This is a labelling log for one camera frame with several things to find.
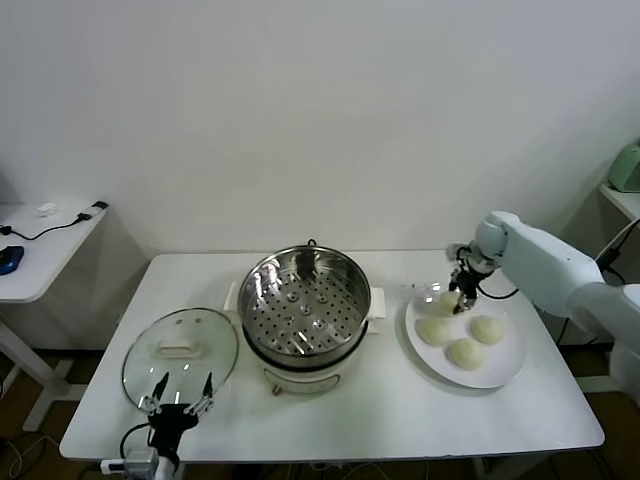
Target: stainless steel steamer basket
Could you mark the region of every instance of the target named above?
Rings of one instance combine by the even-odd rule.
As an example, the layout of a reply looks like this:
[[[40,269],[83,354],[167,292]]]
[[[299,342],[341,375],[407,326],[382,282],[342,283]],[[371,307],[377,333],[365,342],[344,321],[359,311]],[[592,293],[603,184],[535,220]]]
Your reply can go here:
[[[245,338],[266,362],[316,371],[345,359],[367,329],[369,282],[345,254],[310,240],[268,256],[238,294]]]

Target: white robotic arm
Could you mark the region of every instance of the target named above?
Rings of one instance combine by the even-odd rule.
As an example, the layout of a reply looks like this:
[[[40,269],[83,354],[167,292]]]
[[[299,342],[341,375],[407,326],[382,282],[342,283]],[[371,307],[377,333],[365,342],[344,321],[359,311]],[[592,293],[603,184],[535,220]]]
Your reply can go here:
[[[640,285],[607,285],[593,259],[506,212],[489,214],[475,241],[452,245],[448,253],[458,262],[449,287],[461,291],[458,310],[472,308],[480,282],[502,268],[542,310],[613,337],[611,376],[640,404]]]

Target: glass lid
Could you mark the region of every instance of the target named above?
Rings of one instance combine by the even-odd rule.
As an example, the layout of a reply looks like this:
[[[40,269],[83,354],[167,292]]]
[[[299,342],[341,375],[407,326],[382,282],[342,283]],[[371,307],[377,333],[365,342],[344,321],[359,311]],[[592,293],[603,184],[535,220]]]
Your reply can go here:
[[[129,348],[122,386],[142,410],[145,396],[168,373],[159,403],[191,404],[202,397],[209,374],[215,394],[237,358],[238,335],[226,316],[208,308],[178,310],[154,322]]]

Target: computer mouse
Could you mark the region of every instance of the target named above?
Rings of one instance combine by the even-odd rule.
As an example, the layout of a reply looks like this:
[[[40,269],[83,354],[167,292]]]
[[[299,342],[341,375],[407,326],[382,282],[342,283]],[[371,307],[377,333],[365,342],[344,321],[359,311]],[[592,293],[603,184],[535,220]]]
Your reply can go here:
[[[9,246],[0,250],[0,275],[13,272],[24,256],[24,247]]]

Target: dough ball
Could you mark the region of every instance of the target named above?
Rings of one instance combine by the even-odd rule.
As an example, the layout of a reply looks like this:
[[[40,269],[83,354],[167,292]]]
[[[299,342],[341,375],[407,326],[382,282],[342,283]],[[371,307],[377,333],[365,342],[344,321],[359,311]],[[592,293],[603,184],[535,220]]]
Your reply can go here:
[[[460,292],[444,292],[440,294],[440,311],[445,315],[453,315],[453,309],[458,304]]]
[[[487,359],[485,347],[473,338],[461,338],[449,347],[451,360],[465,370],[477,370]]]
[[[471,320],[471,335],[479,342],[495,345],[504,337],[504,328],[499,318],[480,315]]]
[[[419,320],[416,331],[420,338],[434,347],[439,347],[451,341],[450,320],[446,317],[429,317]]]

